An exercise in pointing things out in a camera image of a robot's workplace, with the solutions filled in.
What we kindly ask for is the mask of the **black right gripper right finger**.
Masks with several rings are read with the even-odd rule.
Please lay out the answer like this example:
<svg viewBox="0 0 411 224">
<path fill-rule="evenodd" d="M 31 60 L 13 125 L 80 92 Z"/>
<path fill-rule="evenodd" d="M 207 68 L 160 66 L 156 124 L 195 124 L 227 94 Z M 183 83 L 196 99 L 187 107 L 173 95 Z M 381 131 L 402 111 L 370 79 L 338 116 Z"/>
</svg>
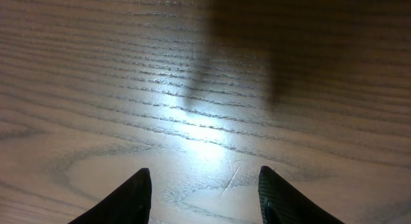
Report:
<svg viewBox="0 0 411 224">
<path fill-rule="evenodd" d="M 258 195 L 264 224 L 343 224 L 268 166 L 262 166 Z"/>
</svg>

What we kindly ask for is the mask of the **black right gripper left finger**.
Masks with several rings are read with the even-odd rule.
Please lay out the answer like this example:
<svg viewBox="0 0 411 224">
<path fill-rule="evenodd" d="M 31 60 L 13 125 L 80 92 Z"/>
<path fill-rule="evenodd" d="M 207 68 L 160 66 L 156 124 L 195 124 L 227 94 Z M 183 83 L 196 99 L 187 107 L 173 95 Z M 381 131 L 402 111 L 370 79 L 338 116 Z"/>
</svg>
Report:
<svg viewBox="0 0 411 224">
<path fill-rule="evenodd" d="M 70 224 L 148 224 L 151 201 L 150 170 L 142 168 Z"/>
</svg>

